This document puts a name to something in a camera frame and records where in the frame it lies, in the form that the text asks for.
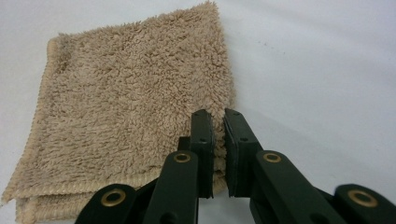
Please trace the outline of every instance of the black plastic part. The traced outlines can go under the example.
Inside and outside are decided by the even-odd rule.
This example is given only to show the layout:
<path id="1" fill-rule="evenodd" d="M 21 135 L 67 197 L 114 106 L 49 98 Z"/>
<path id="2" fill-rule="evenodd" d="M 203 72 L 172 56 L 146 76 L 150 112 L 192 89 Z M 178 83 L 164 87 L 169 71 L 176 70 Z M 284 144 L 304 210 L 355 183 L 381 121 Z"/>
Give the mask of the black plastic part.
<path id="1" fill-rule="evenodd" d="M 323 191 L 323 190 L 321 190 L 321 189 L 317 189 L 317 191 L 321 194 L 321 196 L 329 203 L 329 204 L 333 204 L 333 196 L 330 194 L 330 193 L 328 193 L 328 192 L 325 192 L 325 191 Z"/>
<path id="2" fill-rule="evenodd" d="M 265 198 L 265 194 L 257 181 L 253 185 L 249 207 L 256 224 L 279 223 L 271 204 Z"/>
<path id="3" fill-rule="evenodd" d="M 190 150 L 190 138 L 183 136 L 178 138 L 177 151 Z"/>
<path id="4" fill-rule="evenodd" d="M 215 140 L 210 114 L 205 110 L 192 113 L 190 150 L 199 158 L 198 185 L 200 198 L 213 198 Z"/>
<path id="5" fill-rule="evenodd" d="M 248 126 L 244 116 L 225 109 L 225 146 L 227 148 L 226 180 L 230 197 L 250 197 L 254 182 L 252 163 L 258 151 L 259 141 Z"/>
<path id="6" fill-rule="evenodd" d="M 338 187 L 334 205 L 349 223 L 396 223 L 396 206 L 377 192 L 359 185 Z"/>
<path id="7" fill-rule="evenodd" d="M 143 219 L 149 207 L 149 201 L 157 184 L 157 180 L 158 179 L 154 179 L 153 181 L 149 182 L 147 185 L 136 191 L 134 209 L 135 211 L 137 211 L 137 213 L 134 217 L 134 220 L 131 223 L 126 224 L 140 224 L 143 222 Z"/>
<path id="8" fill-rule="evenodd" d="M 198 157 L 191 151 L 169 154 L 152 194 L 144 224 L 195 224 L 198 213 Z"/>
<path id="9" fill-rule="evenodd" d="M 97 191 L 79 214 L 76 224 L 132 224 L 138 214 L 134 208 L 135 190 L 127 185 L 113 184 Z"/>
<path id="10" fill-rule="evenodd" d="M 259 151 L 254 163 L 260 189 L 278 223 L 346 223 L 283 154 Z"/>

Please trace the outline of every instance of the white surface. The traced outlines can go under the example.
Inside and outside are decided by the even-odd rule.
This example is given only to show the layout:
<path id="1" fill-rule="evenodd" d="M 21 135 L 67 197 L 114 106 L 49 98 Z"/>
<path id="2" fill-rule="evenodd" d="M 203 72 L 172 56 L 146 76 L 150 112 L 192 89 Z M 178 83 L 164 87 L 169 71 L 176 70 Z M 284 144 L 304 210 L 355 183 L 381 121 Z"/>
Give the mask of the white surface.
<path id="1" fill-rule="evenodd" d="M 47 42 L 201 1 L 1 1 L 0 190 L 30 132 Z M 396 203 L 396 3 L 217 1 L 242 112 L 265 149 L 330 193 L 356 183 Z M 0 208 L 14 223 L 15 202 Z M 253 223 L 248 200 L 201 200 L 200 223 Z"/>

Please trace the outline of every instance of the beige towel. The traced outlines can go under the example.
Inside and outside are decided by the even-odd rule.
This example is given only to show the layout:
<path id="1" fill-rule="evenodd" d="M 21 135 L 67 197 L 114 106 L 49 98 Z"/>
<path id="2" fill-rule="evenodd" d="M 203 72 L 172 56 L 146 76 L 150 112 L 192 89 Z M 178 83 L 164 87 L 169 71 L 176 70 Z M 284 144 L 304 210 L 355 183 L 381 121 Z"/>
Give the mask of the beige towel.
<path id="1" fill-rule="evenodd" d="M 75 218 L 100 188 L 156 178 L 191 113 L 217 137 L 215 190 L 225 187 L 222 116 L 233 81 L 213 3 L 49 42 L 32 131 L 3 202 L 17 220 Z"/>

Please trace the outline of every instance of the terry cloth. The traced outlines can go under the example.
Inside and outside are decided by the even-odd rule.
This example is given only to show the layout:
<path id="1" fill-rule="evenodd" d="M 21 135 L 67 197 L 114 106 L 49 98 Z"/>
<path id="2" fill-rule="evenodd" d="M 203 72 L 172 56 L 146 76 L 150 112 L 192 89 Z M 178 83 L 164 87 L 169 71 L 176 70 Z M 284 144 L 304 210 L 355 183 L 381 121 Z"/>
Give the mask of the terry cloth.
<path id="1" fill-rule="evenodd" d="M 139 188 L 159 176 L 199 109 L 213 117 L 214 189 L 224 189 L 222 117 L 232 104 L 213 3 L 59 35 L 48 44 L 32 130 L 3 202 L 16 199 L 18 222 L 30 224 L 75 218 L 112 183 Z"/>

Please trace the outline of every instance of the brass ring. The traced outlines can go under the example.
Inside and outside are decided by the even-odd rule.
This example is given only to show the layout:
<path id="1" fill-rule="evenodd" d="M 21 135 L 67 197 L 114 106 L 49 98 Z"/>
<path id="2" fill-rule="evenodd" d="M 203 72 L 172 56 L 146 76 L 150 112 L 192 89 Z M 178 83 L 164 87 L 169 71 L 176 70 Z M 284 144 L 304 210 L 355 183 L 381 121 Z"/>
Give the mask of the brass ring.
<path id="1" fill-rule="evenodd" d="M 120 197 L 116 200 L 109 200 L 108 196 L 112 194 L 118 194 Z M 122 189 L 113 189 L 111 191 L 108 191 L 106 194 L 102 196 L 101 203 L 103 206 L 112 207 L 112 206 L 116 206 L 119 203 L 122 203 L 125 200 L 125 197 L 126 197 L 125 191 L 123 191 Z"/>
<path id="2" fill-rule="evenodd" d="M 280 156 L 276 155 L 275 153 L 268 152 L 264 154 L 264 159 L 269 162 L 280 162 L 282 159 Z"/>
<path id="3" fill-rule="evenodd" d="M 187 162 L 191 160 L 191 156 L 186 153 L 178 153 L 175 157 L 174 160 L 177 162 Z"/>
<path id="4" fill-rule="evenodd" d="M 358 195 L 361 195 L 361 196 L 367 198 L 368 201 L 362 200 L 361 198 L 358 197 Z M 378 206 L 378 201 L 376 200 L 376 198 L 373 197 L 371 194 L 363 191 L 363 190 L 352 189 L 352 190 L 347 192 L 347 196 L 354 203 L 357 203 L 357 204 L 359 204 L 361 206 L 364 206 L 364 207 L 377 207 Z"/>

